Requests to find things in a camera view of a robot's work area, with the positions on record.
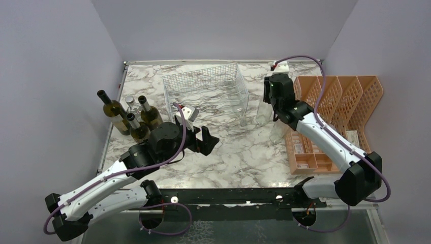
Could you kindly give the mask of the clear glass bottle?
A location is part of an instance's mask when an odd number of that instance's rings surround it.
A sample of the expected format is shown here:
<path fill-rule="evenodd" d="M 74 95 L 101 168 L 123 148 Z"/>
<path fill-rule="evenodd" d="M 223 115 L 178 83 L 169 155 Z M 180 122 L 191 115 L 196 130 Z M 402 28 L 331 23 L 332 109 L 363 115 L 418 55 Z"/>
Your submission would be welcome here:
<path fill-rule="evenodd" d="M 229 79 L 226 87 L 232 111 L 238 118 L 240 126 L 244 127 L 247 125 L 245 114 L 248 104 L 248 92 L 242 82 L 234 79 Z"/>
<path fill-rule="evenodd" d="M 272 120 L 272 113 L 272 105 L 260 100 L 255 117 L 257 124 L 263 126 L 269 123 Z"/>
<path fill-rule="evenodd" d="M 290 127 L 278 118 L 270 131 L 269 140 L 273 145 L 281 143 L 289 129 Z"/>

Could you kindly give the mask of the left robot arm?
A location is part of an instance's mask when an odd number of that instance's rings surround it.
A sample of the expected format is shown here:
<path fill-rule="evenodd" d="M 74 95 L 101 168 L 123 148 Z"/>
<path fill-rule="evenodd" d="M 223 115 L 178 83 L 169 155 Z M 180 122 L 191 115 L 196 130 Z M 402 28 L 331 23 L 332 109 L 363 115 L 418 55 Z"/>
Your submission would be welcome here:
<path fill-rule="evenodd" d="M 45 203 L 50 216 L 44 232 L 50 234 L 47 226 L 52 223 L 52 234 L 61 241 L 69 241 L 110 214 L 141 206 L 159 207 L 162 194 L 152 180 L 144 180 L 123 193 L 117 190 L 171 163 L 185 149 L 207 156 L 219 141 L 205 126 L 189 129 L 179 120 L 160 124 L 147 139 L 131 146 L 110 168 L 86 184 L 63 195 L 48 195 Z"/>

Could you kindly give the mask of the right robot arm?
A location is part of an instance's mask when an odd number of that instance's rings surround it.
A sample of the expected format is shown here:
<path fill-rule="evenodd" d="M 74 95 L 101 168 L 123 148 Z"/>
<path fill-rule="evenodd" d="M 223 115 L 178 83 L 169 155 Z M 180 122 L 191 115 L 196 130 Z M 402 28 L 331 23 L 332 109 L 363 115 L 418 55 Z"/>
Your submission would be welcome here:
<path fill-rule="evenodd" d="M 298 184 L 294 202 L 307 206 L 317 198 L 337 198 L 356 206 L 382 184 L 382 158 L 367 153 L 324 122 L 307 102 L 295 98 L 292 79 L 286 73 L 264 78 L 263 101 L 272 106 L 274 120 L 280 120 L 321 149 L 342 173 L 339 179 L 310 178 Z"/>

